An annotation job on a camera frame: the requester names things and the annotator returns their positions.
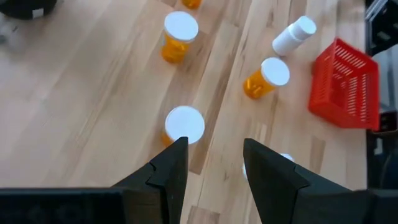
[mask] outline red plastic basket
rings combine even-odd
[[[342,128],[379,129],[379,67],[335,41],[313,64],[309,110]]]

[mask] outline white lid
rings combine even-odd
[[[283,86],[290,79],[288,66],[279,58],[271,57],[261,63],[262,77],[273,86]]]
[[[294,162],[293,157],[292,157],[291,155],[289,155],[289,154],[281,153],[281,156],[283,156],[283,157],[285,157],[286,159],[288,159],[288,160]]]
[[[244,165],[244,162],[243,162],[242,170],[243,170],[243,177],[244,177],[246,180],[248,180],[248,175],[247,175],[247,173],[246,173],[246,166]]]
[[[188,137],[188,144],[193,144],[203,136],[205,120],[195,108],[178,106],[167,115],[165,131],[173,141],[186,136]]]
[[[295,38],[305,40],[317,31],[317,25],[309,17],[302,16],[292,24],[290,31]]]
[[[190,14],[177,11],[166,16],[164,29],[174,39],[189,42],[198,35],[199,25]]]

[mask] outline orange prescription bottle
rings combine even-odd
[[[197,21],[186,12],[171,12],[165,18],[164,31],[163,58],[170,63],[181,62],[198,35]]]
[[[286,85],[289,79],[290,72],[285,62],[271,57],[265,59],[261,63],[261,68],[244,81],[243,90],[248,97],[258,99],[272,90]]]
[[[193,144],[204,132],[205,120],[200,112],[191,106],[178,106],[166,117],[162,142],[169,146],[180,137],[188,137],[188,144]]]
[[[189,9],[199,8],[201,0],[182,0],[182,4]]]

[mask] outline wooden table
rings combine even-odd
[[[364,47],[362,0],[204,0],[184,63],[160,56],[178,0],[69,0],[48,18],[16,22],[0,51],[0,186],[110,186],[164,149],[167,113],[193,105],[205,135],[190,147],[182,223],[260,223],[242,176],[254,138],[351,189],[366,187],[363,130],[307,110],[311,62],[335,35]],[[253,101],[242,82],[272,39],[306,14],[318,32],[284,58],[291,81]]]

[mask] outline plastic container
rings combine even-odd
[[[162,56],[170,63],[179,63],[184,59],[191,42],[198,35],[198,23],[186,12],[171,12],[165,18],[164,30]]]
[[[308,108],[342,128],[378,130],[378,64],[335,39],[313,64]]]
[[[182,4],[189,9],[197,9],[201,4],[201,0],[182,0]]]
[[[284,86],[289,82],[288,66],[279,58],[267,58],[261,63],[261,68],[254,72],[243,83],[245,94],[258,99],[267,93]]]
[[[278,55],[285,56],[304,43],[316,31],[317,25],[307,16],[302,16],[272,41],[272,48]]]
[[[178,106],[166,117],[162,141],[171,145],[180,137],[188,137],[188,144],[193,144],[205,132],[205,120],[198,110],[191,106]]]

